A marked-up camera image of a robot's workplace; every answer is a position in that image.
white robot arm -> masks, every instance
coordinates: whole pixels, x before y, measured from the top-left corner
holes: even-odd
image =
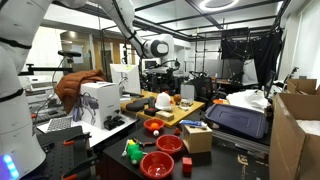
[[[1,179],[20,179],[45,159],[35,134],[17,74],[22,70],[40,23],[54,0],[0,0],[0,172]],[[87,0],[57,0],[79,8]],[[142,40],[134,31],[130,0],[92,0],[100,5],[141,58],[173,59],[173,38]]]

red bowl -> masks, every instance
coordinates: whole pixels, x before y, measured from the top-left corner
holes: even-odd
[[[163,128],[164,122],[161,119],[148,119],[143,123],[143,126],[147,128],[149,131],[153,132],[155,130]]]
[[[167,134],[160,136],[156,141],[156,145],[161,151],[173,154],[181,150],[182,141],[177,136]]]
[[[151,179],[162,179],[169,176],[174,167],[172,157],[161,151],[153,151],[140,161],[141,172]]]

brown towel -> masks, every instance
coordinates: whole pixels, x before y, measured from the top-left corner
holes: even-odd
[[[69,74],[60,80],[55,92],[63,103],[64,110],[69,113],[77,102],[81,84],[97,81],[106,81],[103,72],[99,70],[80,71]]]

robotic lab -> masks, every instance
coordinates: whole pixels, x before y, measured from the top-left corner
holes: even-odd
[[[317,8],[0,0],[0,180],[319,179]]]

ceiling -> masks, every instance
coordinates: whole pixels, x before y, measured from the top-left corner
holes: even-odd
[[[290,0],[239,0],[228,9],[206,11],[199,8],[202,0],[131,0],[135,8],[134,26],[142,37],[168,33],[175,38],[194,41],[198,37],[217,38],[225,30],[246,28],[252,35],[261,35],[275,28]],[[228,4],[233,0],[211,0],[208,7]],[[92,3],[79,11],[110,19]],[[115,25],[102,27],[119,31]]]

